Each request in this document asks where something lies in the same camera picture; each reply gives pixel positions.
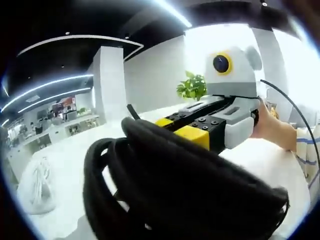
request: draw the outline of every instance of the led light strip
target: led light strip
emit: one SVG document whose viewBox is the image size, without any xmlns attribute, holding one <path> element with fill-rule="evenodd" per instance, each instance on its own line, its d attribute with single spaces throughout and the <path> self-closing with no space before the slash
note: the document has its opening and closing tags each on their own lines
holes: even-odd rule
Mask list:
<svg viewBox="0 0 320 240">
<path fill-rule="evenodd" d="M 5 121 L 1 124 L 1 127 L 3 127 L 7 122 L 9 122 L 9 119 L 5 120 Z"/>
<path fill-rule="evenodd" d="M 56 84 L 56 83 L 60 83 L 60 82 L 64 82 L 64 81 L 67 81 L 67 80 L 71 80 L 71 79 L 81 79 L 81 78 L 87 78 L 87 77 L 92 77 L 93 74 L 85 74 L 85 75 L 79 75 L 79 76 L 71 76 L 71 77 L 67 77 L 67 78 L 63 78 L 63 79 L 59 79 L 59 80 L 55 80 L 55 81 L 51 81 L 51 82 L 48 82 L 48 83 L 45 83 L 43 85 L 40 85 L 40 86 L 37 86 L 35 88 L 32 88 L 26 92 L 24 92 L 23 94 L 15 97 L 14 99 L 12 99 L 10 102 L 8 102 L 6 105 L 3 106 L 3 108 L 1 109 L 1 113 L 7 108 L 9 107 L 13 102 L 17 101 L 18 99 L 22 98 L 23 96 L 35 91 L 35 90 L 38 90 L 38 89 L 41 89 L 45 86 L 49 86 L 51 84 Z"/>
<path fill-rule="evenodd" d="M 5 86 L 3 86 L 3 85 L 2 85 L 2 87 L 3 87 L 3 90 L 4 90 L 5 94 L 7 95 L 7 97 L 9 97 L 9 94 L 8 94 L 8 92 L 7 92 L 6 88 L 5 88 Z"/>
<path fill-rule="evenodd" d="M 89 89 L 91 89 L 91 88 L 90 88 L 90 87 L 86 87 L 86 88 L 81 88 L 81 89 L 73 90 L 73 91 L 67 91 L 67 92 L 64 92 L 64 93 L 60 93 L 60 94 L 58 94 L 58 95 L 54 95 L 54 96 L 48 97 L 48 98 L 46 98 L 46 99 L 37 101 L 37 102 L 35 102 L 35 103 L 33 103 L 33 104 L 31 104 L 31 105 L 29 105 L 29 106 L 21 109 L 20 111 L 18 111 L 18 114 L 21 113 L 21 112 L 23 112 L 24 110 L 27 110 L 27 109 L 33 107 L 34 105 L 40 104 L 40 103 L 42 103 L 42 102 L 44 102 L 44 101 L 47 101 L 47 100 L 49 100 L 49 99 L 54 99 L 54 98 L 60 97 L 60 96 L 62 96 L 62 95 L 72 94 L 72 93 L 76 93 L 76 92 L 80 92 L 80 91 L 84 91 L 84 90 L 89 90 Z"/>
<path fill-rule="evenodd" d="M 177 10 L 174 9 L 173 6 L 169 5 L 164 0 L 155 0 L 156 3 L 158 3 L 162 8 L 167 10 L 169 13 L 171 13 L 173 16 L 175 16 L 177 19 L 180 20 L 187 28 L 191 28 L 192 24 L 184 17 L 182 16 Z"/>
<path fill-rule="evenodd" d="M 25 53 L 26 51 L 29 51 L 30 49 L 33 49 L 35 47 L 41 46 L 43 44 L 47 44 L 47 43 L 51 43 L 51 42 L 55 42 L 55 41 L 59 41 L 59 40 L 66 40 L 66 39 L 104 39 L 104 40 L 111 40 L 111 41 L 117 41 L 117 42 L 123 42 L 123 43 L 127 43 L 127 44 L 132 44 L 132 45 L 136 45 L 138 46 L 137 49 L 133 50 L 130 54 L 128 54 L 123 61 L 127 60 L 128 58 L 130 58 L 133 54 L 135 54 L 136 52 L 138 52 L 140 49 L 142 49 L 144 47 L 143 44 L 135 42 L 135 41 L 130 41 L 130 40 L 126 40 L 126 39 L 121 39 L 121 38 L 117 38 L 117 37 L 112 37 L 112 36 L 100 36 L 100 35 L 68 35 L 68 36 L 58 36 L 58 37 L 54 37 L 54 38 L 50 38 L 41 42 L 38 42 L 36 44 L 33 44 L 25 49 L 23 49 L 21 52 L 19 52 L 19 55 Z"/>
</svg>

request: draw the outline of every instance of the white robot part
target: white robot part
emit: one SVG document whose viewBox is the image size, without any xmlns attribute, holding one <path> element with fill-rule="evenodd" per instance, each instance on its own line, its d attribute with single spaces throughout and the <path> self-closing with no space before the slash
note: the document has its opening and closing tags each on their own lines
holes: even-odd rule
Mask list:
<svg viewBox="0 0 320 240">
<path fill-rule="evenodd" d="M 226 124 L 224 129 L 224 146 L 233 149 L 248 139 L 254 129 L 254 119 L 247 117 L 233 125 Z"/>
<path fill-rule="evenodd" d="M 258 97 L 255 70 L 262 68 L 259 53 L 232 47 L 210 54 L 205 63 L 207 93 L 218 96 Z"/>
</svg>

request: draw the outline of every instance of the white pillar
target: white pillar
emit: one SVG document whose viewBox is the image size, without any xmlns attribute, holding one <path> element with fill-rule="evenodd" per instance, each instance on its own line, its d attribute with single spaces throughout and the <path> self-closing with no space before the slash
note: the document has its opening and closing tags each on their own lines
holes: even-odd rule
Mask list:
<svg viewBox="0 0 320 240">
<path fill-rule="evenodd" d="M 124 50 L 102 46 L 93 58 L 95 111 L 100 121 L 121 120 L 128 115 Z"/>
<path fill-rule="evenodd" d="M 279 43 L 273 31 L 252 28 L 259 47 L 265 80 L 276 85 L 288 95 L 289 87 L 285 69 L 285 62 Z M 267 86 L 267 100 L 277 104 L 276 111 L 282 121 L 289 120 L 292 105 L 273 88 Z"/>
</svg>

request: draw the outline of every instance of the yellow block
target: yellow block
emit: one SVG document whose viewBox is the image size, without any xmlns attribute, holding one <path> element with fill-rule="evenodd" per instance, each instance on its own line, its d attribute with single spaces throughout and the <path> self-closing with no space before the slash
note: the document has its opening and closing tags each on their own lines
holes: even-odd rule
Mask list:
<svg viewBox="0 0 320 240">
<path fill-rule="evenodd" d="M 159 127 L 164 127 L 166 125 L 169 125 L 173 123 L 173 121 L 171 121 L 170 119 L 167 118 L 161 118 L 158 121 L 155 122 L 155 125 L 159 126 Z"/>
<path fill-rule="evenodd" d="M 174 133 L 210 150 L 209 132 L 205 130 L 187 125 L 176 130 Z"/>
</svg>

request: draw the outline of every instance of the white robot head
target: white robot head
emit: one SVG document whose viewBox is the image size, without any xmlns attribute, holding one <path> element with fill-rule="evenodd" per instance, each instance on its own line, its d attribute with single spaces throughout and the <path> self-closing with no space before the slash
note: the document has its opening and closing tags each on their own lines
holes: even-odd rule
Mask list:
<svg viewBox="0 0 320 240">
<path fill-rule="evenodd" d="M 205 63 L 204 79 L 208 95 L 256 98 L 255 72 L 261 70 L 262 62 L 254 47 L 242 51 L 232 47 L 210 54 Z"/>
</svg>

